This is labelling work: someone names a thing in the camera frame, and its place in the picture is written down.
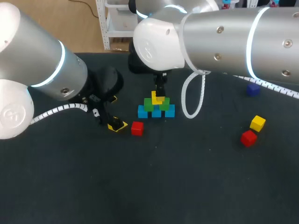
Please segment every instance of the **white cable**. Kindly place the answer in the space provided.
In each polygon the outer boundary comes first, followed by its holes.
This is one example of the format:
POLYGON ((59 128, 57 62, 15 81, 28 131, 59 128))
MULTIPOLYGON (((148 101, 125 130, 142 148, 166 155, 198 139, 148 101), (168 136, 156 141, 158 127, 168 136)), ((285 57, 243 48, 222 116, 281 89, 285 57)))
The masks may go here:
POLYGON ((54 113, 58 113, 60 111, 64 111, 64 110, 67 110, 67 109, 72 109, 72 108, 78 108, 78 109, 81 109, 85 112, 87 112, 88 108, 87 108, 87 105, 85 104, 66 104, 66 105, 63 105, 63 106, 59 106, 59 107, 56 107, 56 108, 53 108, 52 110, 49 110, 35 118, 32 119, 31 121, 31 125, 48 117, 48 116, 51 116, 53 115, 54 113))
POLYGON ((255 78, 249 78, 249 77, 243 77, 243 76, 235 76, 235 77, 244 79, 246 81, 255 83, 257 85, 261 85, 262 87, 265 87, 265 88, 270 89, 270 90, 274 90, 276 92, 279 92, 281 94, 287 95, 289 97, 294 97, 296 99, 299 99, 299 92, 286 89, 284 87, 281 87, 279 85, 275 85, 275 84, 269 83, 269 82, 264 81, 262 79, 255 79, 255 78))
POLYGON ((182 89, 182 96, 181 96, 182 109, 183 109, 184 115, 189 119, 195 118, 201 110, 202 103, 204 101, 204 95, 205 95, 205 83, 206 83, 205 71, 200 71, 200 74, 195 73, 195 72, 192 73, 184 82, 183 89, 182 89), (201 91, 200 91, 201 94, 200 94, 199 104, 198 104, 196 111, 194 112, 194 114, 190 115, 186 108, 186 91, 187 91, 189 83, 198 75, 202 75, 201 91))

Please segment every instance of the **toy block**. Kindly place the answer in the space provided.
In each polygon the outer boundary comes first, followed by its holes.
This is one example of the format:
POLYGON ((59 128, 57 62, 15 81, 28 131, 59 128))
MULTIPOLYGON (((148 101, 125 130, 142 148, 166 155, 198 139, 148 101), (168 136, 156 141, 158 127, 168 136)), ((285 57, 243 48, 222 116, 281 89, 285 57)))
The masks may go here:
POLYGON ((247 85, 247 95, 250 97, 254 97, 256 95, 258 95, 261 91, 261 87, 255 83, 250 83, 247 85))
POLYGON ((244 146, 250 147, 252 146, 257 140, 257 135, 253 133, 253 131, 249 130, 244 132, 241 137, 241 142, 244 146))
POLYGON ((166 118, 174 118, 175 117, 175 105, 169 105, 169 110, 165 111, 166 118))
POLYGON ((153 105, 161 105, 163 103, 162 101, 157 100, 156 91, 151 92, 151 101, 153 105))
POLYGON ((131 127, 132 135, 142 136, 144 131, 144 125, 142 122, 134 121, 131 127))
POLYGON ((260 132, 265 125, 266 120, 264 118, 261 118, 260 116, 255 116, 250 124, 250 128, 260 132))
POLYGON ((154 105, 151 102, 151 98, 144 98, 144 110, 146 112, 154 111, 154 105))
POLYGON ((169 103, 170 103, 170 98, 166 97, 162 105, 159 105, 160 110, 161 111, 169 110, 169 103))
POLYGON ((148 113, 144 110, 143 105, 138 106, 138 118, 148 118, 148 113))
POLYGON ((157 97, 157 101, 162 101, 162 102, 164 102, 164 101, 165 101, 165 97, 157 97))
POLYGON ((162 111, 160 111, 159 105, 154 105, 154 111, 151 113, 152 118, 161 118, 162 111))

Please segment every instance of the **metal shelf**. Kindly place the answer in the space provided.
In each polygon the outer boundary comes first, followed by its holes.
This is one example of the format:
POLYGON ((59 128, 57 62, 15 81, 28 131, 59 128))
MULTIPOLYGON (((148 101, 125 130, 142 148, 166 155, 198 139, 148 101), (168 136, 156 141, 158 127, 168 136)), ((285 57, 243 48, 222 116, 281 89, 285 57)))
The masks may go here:
POLYGON ((110 50, 110 37, 133 37, 134 31, 118 31, 115 30, 110 19, 110 13, 106 20, 105 1, 96 0, 97 10, 99 15, 100 27, 105 50, 110 50))
POLYGON ((107 17, 107 35, 108 37, 133 37, 134 31, 118 31, 115 30, 113 23, 110 20, 110 13, 107 17))

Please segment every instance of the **power cord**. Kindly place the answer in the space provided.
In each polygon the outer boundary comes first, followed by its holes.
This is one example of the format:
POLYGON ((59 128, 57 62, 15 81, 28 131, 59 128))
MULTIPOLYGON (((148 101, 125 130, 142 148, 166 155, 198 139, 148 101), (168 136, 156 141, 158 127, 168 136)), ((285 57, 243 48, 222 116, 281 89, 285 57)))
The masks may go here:
POLYGON ((92 9, 92 7, 91 7, 87 2, 79 1, 79 0, 69 0, 69 1, 79 2, 79 3, 84 3, 84 4, 88 5, 88 7, 90 8, 90 11, 92 12, 93 16, 94 16, 95 18, 99 18, 98 16, 96 16, 96 15, 93 13, 93 9, 92 9))

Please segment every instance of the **dark gray table mat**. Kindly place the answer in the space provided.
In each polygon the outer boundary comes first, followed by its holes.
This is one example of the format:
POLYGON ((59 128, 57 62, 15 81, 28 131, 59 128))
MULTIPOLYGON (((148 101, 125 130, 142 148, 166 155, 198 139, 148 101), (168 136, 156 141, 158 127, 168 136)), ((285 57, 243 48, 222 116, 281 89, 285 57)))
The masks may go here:
MULTIPOLYGON (((152 75, 131 74, 126 54, 79 56, 93 70, 111 65, 124 75, 109 110, 137 121, 152 75)), ((143 137, 130 127, 115 134, 74 109, 0 141, 0 223, 297 223, 299 101, 265 88, 249 98, 246 81, 211 74, 202 110, 189 120, 180 105, 189 74, 174 71, 166 86, 176 118, 145 120, 143 137), (240 136, 255 115, 267 122, 257 144, 245 148, 240 136)), ((189 112, 199 88, 197 78, 187 91, 189 112)), ((29 91, 36 115, 62 104, 29 91)))

